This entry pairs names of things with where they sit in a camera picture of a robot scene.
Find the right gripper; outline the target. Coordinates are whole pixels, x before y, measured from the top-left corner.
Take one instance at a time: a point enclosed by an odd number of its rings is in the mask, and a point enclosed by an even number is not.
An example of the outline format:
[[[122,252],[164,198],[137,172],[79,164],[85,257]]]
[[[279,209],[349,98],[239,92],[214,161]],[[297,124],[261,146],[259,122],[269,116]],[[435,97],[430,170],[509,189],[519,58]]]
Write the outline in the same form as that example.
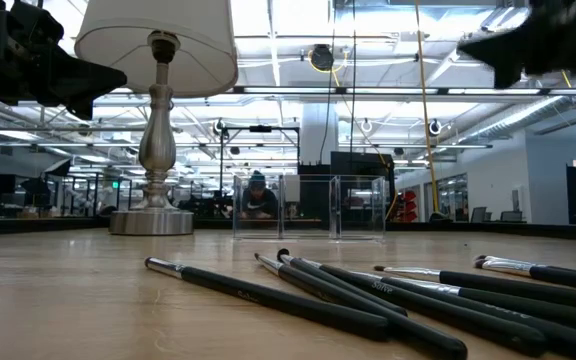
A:
[[[507,89],[529,74],[576,74],[576,0],[528,0],[531,13],[513,29],[461,42],[457,49],[494,68],[494,88]]]

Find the makeup brush wide silver ferrule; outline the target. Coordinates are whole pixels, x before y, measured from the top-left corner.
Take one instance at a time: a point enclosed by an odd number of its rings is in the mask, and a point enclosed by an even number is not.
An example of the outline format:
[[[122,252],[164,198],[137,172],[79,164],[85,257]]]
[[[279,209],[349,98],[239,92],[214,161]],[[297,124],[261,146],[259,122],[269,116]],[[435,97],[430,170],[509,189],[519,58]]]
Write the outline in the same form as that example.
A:
[[[475,268],[529,277],[535,280],[576,288],[576,270],[488,255],[477,257]]]

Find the makeup brush pointed silver ferrule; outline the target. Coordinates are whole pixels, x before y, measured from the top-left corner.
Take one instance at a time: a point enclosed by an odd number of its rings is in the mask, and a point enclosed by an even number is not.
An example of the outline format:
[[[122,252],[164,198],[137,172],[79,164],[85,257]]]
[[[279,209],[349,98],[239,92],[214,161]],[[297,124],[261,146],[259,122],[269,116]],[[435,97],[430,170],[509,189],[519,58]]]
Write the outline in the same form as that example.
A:
[[[320,278],[266,256],[255,259],[282,280],[322,300],[379,315],[388,321],[388,334],[407,340],[440,360],[466,360],[467,346],[458,338],[410,319],[407,312],[392,303],[334,278]]]

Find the makeup brush round dark tip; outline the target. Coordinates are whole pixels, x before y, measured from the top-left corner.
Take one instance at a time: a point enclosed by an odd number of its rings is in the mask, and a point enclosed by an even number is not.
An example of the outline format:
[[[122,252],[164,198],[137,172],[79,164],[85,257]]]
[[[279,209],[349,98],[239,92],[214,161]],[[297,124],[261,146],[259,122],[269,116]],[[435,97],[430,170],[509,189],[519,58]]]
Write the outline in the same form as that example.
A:
[[[293,268],[296,268],[302,272],[308,273],[312,276],[315,276],[321,280],[324,280],[330,284],[333,284],[337,287],[340,287],[344,290],[347,290],[349,292],[354,293],[355,295],[361,296],[367,300],[370,300],[380,306],[383,306],[389,310],[392,310],[394,312],[397,312],[401,315],[403,315],[404,317],[408,316],[407,311],[395,304],[392,304],[390,302],[387,302],[369,292],[366,292],[354,285],[351,285],[329,273],[327,273],[326,271],[321,269],[321,265],[319,263],[310,261],[310,260],[306,260],[303,258],[297,258],[297,257],[293,257],[290,252],[283,248],[280,249],[277,253],[277,260],[281,261],[282,263],[289,265]]]

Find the table lamp white shade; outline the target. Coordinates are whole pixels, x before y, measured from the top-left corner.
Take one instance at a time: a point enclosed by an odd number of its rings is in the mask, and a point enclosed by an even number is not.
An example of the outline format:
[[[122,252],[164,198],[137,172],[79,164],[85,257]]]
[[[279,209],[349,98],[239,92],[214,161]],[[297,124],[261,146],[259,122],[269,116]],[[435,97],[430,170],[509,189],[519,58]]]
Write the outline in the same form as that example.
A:
[[[168,198],[177,153],[172,100],[210,97],[236,84],[231,0],[89,0],[74,50],[80,59],[122,71],[129,89],[150,95],[138,153],[147,179],[143,197],[112,213],[110,234],[192,233],[192,213]]]

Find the background robot station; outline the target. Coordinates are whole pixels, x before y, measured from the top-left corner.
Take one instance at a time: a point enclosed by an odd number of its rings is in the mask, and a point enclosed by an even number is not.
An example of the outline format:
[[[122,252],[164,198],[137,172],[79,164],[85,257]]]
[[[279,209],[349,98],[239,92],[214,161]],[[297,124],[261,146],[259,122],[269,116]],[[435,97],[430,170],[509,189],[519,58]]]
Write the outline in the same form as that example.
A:
[[[75,173],[65,177],[48,175],[51,212],[57,217],[109,217],[128,210],[133,203],[133,180],[122,176]]]

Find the black studio light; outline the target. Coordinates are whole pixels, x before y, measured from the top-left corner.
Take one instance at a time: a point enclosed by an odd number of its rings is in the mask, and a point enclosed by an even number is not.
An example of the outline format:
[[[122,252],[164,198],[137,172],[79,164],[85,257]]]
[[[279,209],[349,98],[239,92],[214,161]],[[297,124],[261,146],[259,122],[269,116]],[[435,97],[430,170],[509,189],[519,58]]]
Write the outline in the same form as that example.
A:
[[[63,178],[68,175],[72,160],[70,158],[59,160],[36,178],[29,178],[21,183],[25,191],[24,206],[34,208],[39,215],[51,210],[53,207],[52,194],[48,180],[50,177]]]

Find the long ceiling light bar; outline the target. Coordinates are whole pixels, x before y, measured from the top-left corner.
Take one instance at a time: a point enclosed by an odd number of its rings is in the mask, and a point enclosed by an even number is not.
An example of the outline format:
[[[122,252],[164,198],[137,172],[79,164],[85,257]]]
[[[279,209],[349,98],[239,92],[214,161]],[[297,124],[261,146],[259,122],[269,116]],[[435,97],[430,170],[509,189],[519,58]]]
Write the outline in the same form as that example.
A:
[[[576,88],[405,88],[405,87],[262,87],[235,86],[229,93],[233,94],[274,94],[274,95],[463,95],[463,96],[576,96]]]

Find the red storage bins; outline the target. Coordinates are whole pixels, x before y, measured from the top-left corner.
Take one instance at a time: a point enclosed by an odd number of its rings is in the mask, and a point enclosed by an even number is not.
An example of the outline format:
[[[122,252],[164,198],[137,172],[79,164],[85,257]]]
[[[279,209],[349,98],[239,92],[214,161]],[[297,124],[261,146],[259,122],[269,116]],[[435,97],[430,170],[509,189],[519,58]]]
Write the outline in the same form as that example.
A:
[[[412,223],[418,220],[417,195],[413,190],[405,189],[398,195],[397,220]]]

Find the black cabinet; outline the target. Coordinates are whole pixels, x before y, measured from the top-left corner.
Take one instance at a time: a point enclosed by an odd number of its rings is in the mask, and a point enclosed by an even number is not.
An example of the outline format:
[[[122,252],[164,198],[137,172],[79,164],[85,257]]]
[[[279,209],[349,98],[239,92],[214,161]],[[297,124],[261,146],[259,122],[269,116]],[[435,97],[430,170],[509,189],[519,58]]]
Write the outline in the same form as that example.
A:
[[[367,222],[372,214],[372,182],[384,179],[384,208],[393,199],[394,162],[390,155],[331,152],[330,164],[300,163],[300,200],[298,213],[306,219],[329,221],[329,184],[338,176],[341,185],[341,215],[351,223]]]

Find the person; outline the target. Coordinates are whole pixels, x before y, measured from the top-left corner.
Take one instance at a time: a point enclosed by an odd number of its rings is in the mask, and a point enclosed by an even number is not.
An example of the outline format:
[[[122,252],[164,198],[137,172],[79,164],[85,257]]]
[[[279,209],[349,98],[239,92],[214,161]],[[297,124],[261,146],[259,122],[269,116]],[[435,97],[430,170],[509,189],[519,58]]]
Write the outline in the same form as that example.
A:
[[[242,194],[242,217],[245,219],[276,219],[278,200],[267,187],[265,176],[255,170]]]

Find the clear acrylic organizer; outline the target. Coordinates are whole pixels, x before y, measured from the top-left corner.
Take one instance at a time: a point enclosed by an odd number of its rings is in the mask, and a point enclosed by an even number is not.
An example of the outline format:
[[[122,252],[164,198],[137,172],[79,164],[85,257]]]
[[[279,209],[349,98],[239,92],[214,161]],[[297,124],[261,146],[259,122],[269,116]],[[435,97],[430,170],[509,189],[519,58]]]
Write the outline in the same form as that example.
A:
[[[298,213],[300,200],[300,176],[279,175],[267,177],[267,187],[281,201],[281,213],[277,220],[234,220],[233,238],[236,240],[299,241],[324,240],[331,242],[380,240],[385,233],[387,208],[384,208],[384,179],[372,182],[372,214],[367,222],[343,220],[341,215],[341,185],[338,176],[329,184],[329,221],[306,219]]]

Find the silver ventilation duct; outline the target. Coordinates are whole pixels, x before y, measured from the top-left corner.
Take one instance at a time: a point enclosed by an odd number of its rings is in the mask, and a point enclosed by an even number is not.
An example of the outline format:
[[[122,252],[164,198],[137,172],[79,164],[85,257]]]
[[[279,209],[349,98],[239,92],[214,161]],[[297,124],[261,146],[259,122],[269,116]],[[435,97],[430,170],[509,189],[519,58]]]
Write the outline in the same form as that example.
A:
[[[560,105],[565,101],[565,96],[552,96],[531,104],[517,105],[484,121],[481,128],[462,134],[456,142],[462,144],[479,136],[489,136],[493,132],[507,130],[512,125],[518,124],[524,119],[529,119],[549,107]]]

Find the black aluminium rig frame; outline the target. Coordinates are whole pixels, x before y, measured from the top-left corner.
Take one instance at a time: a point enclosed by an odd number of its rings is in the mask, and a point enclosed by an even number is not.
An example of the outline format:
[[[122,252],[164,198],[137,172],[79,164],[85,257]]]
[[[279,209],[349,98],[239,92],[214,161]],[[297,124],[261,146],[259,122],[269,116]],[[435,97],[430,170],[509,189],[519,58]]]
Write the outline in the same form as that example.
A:
[[[43,219],[0,219],[0,235],[107,228],[109,220],[93,217]],[[534,236],[576,240],[576,225],[543,225],[509,222],[483,223],[394,223],[386,224],[386,232],[486,232],[517,236]]]

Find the background black frame rig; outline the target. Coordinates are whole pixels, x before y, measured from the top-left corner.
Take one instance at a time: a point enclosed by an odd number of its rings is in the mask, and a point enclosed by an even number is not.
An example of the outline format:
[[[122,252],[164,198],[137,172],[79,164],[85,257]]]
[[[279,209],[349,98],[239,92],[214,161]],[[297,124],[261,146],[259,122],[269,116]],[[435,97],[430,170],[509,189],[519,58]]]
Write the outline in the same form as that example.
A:
[[[286,137],[289,140],[289,142],[292,144],[292,146],[296,149],[296,155],[292,156],[288,159],[281,159],[280,161],[276,161],[275,164],[288,165],[289,167],[292,167],[292,166],[297,167],[297,165],[299,164],[300,135],[299,135],[299,129],[298,128],[293,128],[293,131],[296,133],[296,140],[293,140],[285,133],[286,128],[284,128],[284,127],[269,126],[269,125],[252,125],[252,126],[248,126],[248,127],[243,127],[243,126],[228,127],[228,126],[224,125],[222,133],[219,135],[219,145],[220,145],[220,148],[219,148],[219,164],[220,164],[219,192],[220,192],[220,196],[224,195],[223,175],[224,175],[224,171],[226,170],[226,167],[224,166],[224,150],[230,144],[230,141],[234,140],[241,131],[245,131],[247,133],[257,133],[257,134],[272,133],[273,131],[281,133],[284,137]],[[244,176],[244,183],[236,175],[233,176],[234,190],[233,190],[233,195],[232,195],[232,201],[233,201],[232,218],[234,220],[255,220],[255,221],[257,221],[257,220],[262,220],[262,221],[277,220],[280,213],[281,213],[281,209],[279,207],[278,207],[278,216],[276,219],[245,219],[242,217],[242,194],[243,194],[244,189],[248,185],[249,178],[251,177],[252,173],[255,170],[260,171],[259,169],[254,168],[250,174]],[[278,200],[278,205],[280,205],[281,201],[279,200],[279,197],[277,195],[276,195],[276,197]]]

